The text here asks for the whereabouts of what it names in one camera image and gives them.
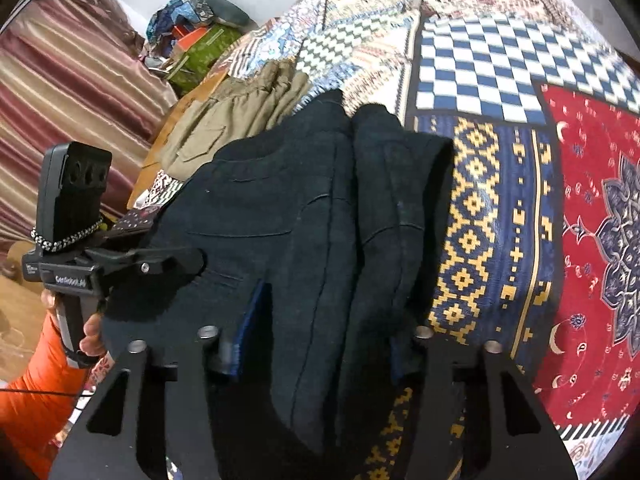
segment finger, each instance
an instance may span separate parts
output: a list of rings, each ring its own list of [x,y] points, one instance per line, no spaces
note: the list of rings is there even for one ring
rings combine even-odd
[[[55,309],[56,307],[56,295],[46,288],[40,293],[40,301],[47,310]]]
[[[106,348],[100,340],[100,336],[89,336],[82,339],[80,349],[90,357],[98,357],[106,353]]]
[[[95,336],[100,335],[100,327],[102,325],[102,314],[92,314],[84,324],[84,335]]]

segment handheld grip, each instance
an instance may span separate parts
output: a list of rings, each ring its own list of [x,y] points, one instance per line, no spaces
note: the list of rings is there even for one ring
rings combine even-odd
[[[60,294],[58,323],[65,348],[66,362],[73,368],[89,368],[98,362],[97,357],[89,357],[80,350],[84,339],[84,324],[97,312],[97,298]]]

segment metal pin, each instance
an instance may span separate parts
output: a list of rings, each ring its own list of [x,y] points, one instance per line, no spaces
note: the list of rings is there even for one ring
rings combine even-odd
[[[218,337],[220,330],[217,326],[213,325],[205,325],[198,329],[198,337],[200,339],[212,339],[214,337]]]
[[[489,352],[489,354],[499,354],[502,352],[502,345],[497,341],[491,340],[484,343],[484,349]]]
[[[127,347],[129,353],[131,354],[139,354],[142,351],[146,350],[146,343],[142,341],[142,339],[136,339],[129,343],[129,347]]]
[[[428,326],[418,325],[415,327],[415,338],[416,339],[429,339],[433,337],[433,330]]]

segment black cable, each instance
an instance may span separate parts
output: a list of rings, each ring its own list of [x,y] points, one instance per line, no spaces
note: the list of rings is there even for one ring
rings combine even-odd
[[[14,390],[7,388],[0,388],[0,393],[7,392],[12,394],[32,394],[32,395],[53,395],[59,397],[93,397],[94,394],[65,394],[63,392],[45,392],[41,390]]]

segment orange jacket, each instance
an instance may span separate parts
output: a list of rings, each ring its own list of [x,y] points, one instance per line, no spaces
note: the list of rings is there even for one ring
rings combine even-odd
[[[7,389],[77,394],[85,378],[85,370],[67,366],[60,332],[47,315],[27,370]],[[41,480],[49,476],[57,451],[49,441],[62,430],[74,405],[73,397],[0,392],[0,428],[20,458]]]

